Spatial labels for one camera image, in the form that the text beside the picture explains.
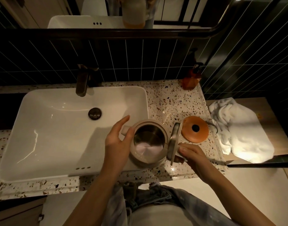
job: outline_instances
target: sink drain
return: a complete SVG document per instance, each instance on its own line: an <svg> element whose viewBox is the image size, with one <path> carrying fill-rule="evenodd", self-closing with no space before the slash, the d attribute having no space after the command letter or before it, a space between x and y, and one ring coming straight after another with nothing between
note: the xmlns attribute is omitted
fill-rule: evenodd
<svg viewBox="0 0 288 226"><path fill-rule="evenodd" d="M89 110L88 116L92 120L98 120L101 117L101 109L99 108L92 108Z"/></svg>

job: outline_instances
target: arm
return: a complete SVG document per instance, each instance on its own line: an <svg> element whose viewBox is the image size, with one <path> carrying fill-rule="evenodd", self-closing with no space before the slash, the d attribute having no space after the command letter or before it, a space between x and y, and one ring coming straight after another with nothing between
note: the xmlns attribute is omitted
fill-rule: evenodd
<svg viewBox="0 0 288 226"><path fill-rule="evenodd" d="M231 219L242 226L274 225L209 161L198 145L180 143L179 152L189 166L215 192Z"/></svg>
<svg viewBox="0 0 288 226"><path fill-rule="evenodd" d="M63 226L100 226L113 187L128 160L134 129L131 127L124 140L119 132L129 116L122 118L111 129L105 139L105 156L100 174L82 197Z"/></svg>

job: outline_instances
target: forearm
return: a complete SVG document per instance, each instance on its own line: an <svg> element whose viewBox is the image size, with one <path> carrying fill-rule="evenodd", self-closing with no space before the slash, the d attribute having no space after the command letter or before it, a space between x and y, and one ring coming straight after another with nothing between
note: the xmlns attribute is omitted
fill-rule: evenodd
<svg viewBox="0 0 288 226"><path fill-rule="evenodd" d="M116 180L116 175L101 171L63 226L100 226Z"/></svg>
<svg viewBox="0 0 288 226"><path fill-rule="evenodd" d="M222 174L210 186L231 219L241 226L274 225Z"/></svg>

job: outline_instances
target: terrazzo countertop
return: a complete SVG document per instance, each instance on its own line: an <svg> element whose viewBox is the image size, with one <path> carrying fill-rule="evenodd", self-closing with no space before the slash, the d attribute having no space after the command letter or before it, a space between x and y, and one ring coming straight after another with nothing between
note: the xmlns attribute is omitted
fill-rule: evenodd
<svg viewBox="0 0 288 226"><path fill-rule="evenodd" d="M198 116L211 122L201 87L198 85L192 91L184 91L177 80L141 81L141 82L115 82L103 83L103 86L140 86L147 92L149 116L165 124L169 131L175 122L182 122L187 116ZM74 84L62 85L36 85L36 86L8 86L0 87L0 93L27 93L35 89L73 88ZM0 131L0 160L11 130ZM179 142L189 143L182 135ZM209 128L208 138L199 144L214 166L223 174L227 170L222 150L216 136L216 129ZM76 176L54 180L41 180L6 184L0 182L0 200L61 194L87 190L96 176ZM143 171L123 172L119 176L120 182L168 181L186 178L196 178L197 175L187 165L173 163L166 160L164 165Z"/></svg>

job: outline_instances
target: kettle handle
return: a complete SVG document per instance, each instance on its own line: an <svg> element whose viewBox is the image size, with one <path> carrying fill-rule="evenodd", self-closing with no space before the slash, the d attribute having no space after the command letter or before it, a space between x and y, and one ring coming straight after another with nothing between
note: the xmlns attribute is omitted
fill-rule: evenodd
<svg viewBox="0 0 288 226"><path fill-rule="evenodd" d="M127 131L129 130L129 128L130 128L130 126L124 125L124 126L123 126L123 129L122 129L122 131L121 131L121 134L122 134L123 136L126 136L126 133L127 133Z"/></svg>

